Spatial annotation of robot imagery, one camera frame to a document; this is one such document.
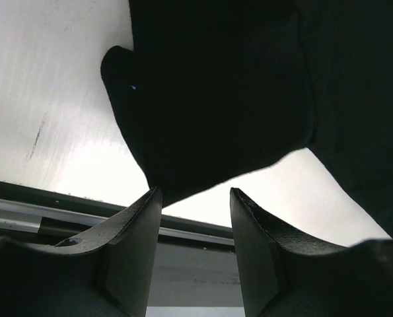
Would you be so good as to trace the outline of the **black daisy t-shirt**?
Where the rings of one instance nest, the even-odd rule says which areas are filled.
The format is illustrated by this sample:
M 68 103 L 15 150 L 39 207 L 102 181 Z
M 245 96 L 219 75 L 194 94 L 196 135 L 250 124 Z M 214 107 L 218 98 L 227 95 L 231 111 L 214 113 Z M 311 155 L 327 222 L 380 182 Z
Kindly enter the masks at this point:
M 131 1 L 100 73 L 164 206 L 310 149 L 393 238 L 393 1 Z

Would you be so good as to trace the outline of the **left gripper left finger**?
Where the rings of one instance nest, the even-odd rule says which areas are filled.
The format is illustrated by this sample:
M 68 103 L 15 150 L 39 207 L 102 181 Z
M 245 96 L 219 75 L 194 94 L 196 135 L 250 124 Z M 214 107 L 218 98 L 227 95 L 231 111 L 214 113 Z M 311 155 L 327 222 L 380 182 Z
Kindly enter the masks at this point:
M 0 236 L 0 316 L 144 316 L 162 192 L 56 245 Z

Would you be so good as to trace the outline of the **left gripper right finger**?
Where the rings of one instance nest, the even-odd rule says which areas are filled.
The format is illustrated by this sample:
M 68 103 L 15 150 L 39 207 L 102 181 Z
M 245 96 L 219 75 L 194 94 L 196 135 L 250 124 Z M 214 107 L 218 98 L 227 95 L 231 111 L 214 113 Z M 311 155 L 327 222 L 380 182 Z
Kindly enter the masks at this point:
M 393 240 L 326 242 L 238 188 L 230 205 L 247 316 L 393 316 Z

